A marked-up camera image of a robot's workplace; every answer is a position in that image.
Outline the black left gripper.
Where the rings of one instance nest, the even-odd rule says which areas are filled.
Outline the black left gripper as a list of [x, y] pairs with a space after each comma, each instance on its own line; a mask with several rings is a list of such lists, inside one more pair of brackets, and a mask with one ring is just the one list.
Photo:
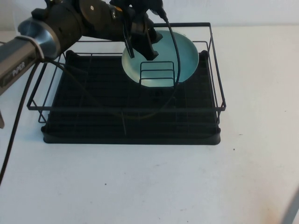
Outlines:
[[124, 43], [130, 58], [134, 58], [134, 50], [147, 61], [153, 61], [158, 52], [152, 44], [162, 40], [163, 35], [154, 28], [153, 21], [145, 11], [137, 13], [132, 6], [122, 7]]

